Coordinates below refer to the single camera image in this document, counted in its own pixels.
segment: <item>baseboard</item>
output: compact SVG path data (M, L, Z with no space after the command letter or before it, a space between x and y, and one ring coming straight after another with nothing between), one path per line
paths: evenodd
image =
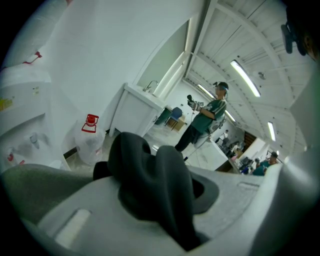
M64 159L67 159L67 158L71 157L75 153L77 153L77 148L76 147L74 147L74 148L70 149L68 152L64 153L63 154Z

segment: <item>black pants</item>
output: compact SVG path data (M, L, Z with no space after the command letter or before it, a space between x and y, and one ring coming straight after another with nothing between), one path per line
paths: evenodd
M201 133L196 128L194 128L192 125L189 125L189 127L185 130L184 134L179 140L178 144L175 145L175 149L179 152L184 151L189 143L197 140L200 135Z

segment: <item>blue chair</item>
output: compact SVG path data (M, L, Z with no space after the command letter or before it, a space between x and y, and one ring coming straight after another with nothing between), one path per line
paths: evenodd
M167 119L165 126L167 126L167 123L169 122L170 119L172 119L174 121L174 125L172 126L171 131L176 127L177 123L178 123L178 119L182 116L182 110L178 107L175 107L172 110L171 116Z

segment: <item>man in green shirt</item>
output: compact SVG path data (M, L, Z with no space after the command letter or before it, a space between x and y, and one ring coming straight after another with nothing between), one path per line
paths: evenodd
M217 99L211 101L208 105L200 107L197 103L189 101L188 105L199 114L194 118L190 126L185 130L178 144L175 145L175 149L182 152L191 142L197 141L197 139L204 133L208 132L209 127L213 120L220 118L226 108L227 102L225 96L229 90L229 86L226 82L220 82L215 87L215 94Z
M276 152L272 152L269 160L258 163L252 174L256 176L265 176L267 168L277 163L277 157L278 154Z

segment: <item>metal faucet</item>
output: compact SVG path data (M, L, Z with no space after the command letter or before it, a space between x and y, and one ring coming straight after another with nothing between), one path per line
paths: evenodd
M146 87L143 88L143 91L146 92L148 89L150 89L150 85L152 82L156 82L156 86L159 85L157 80L152 80Z

